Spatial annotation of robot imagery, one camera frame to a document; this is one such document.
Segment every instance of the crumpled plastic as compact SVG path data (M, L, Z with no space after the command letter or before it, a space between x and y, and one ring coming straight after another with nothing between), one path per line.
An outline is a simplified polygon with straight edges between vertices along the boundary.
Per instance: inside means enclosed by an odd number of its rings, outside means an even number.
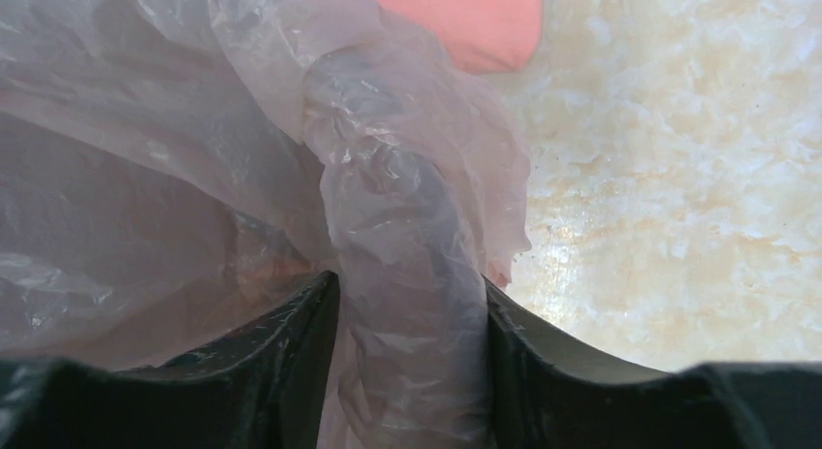
M161 364L331 268L319 447L481 447L525 147L370 0L0 0L0 355Z

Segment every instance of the trash bag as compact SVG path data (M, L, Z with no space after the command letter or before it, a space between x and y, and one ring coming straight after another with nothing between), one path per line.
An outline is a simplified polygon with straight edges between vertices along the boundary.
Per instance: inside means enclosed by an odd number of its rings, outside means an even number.
M481 447L524 150L370 0L0 0L0 354L161 364L333 269L320 447Z

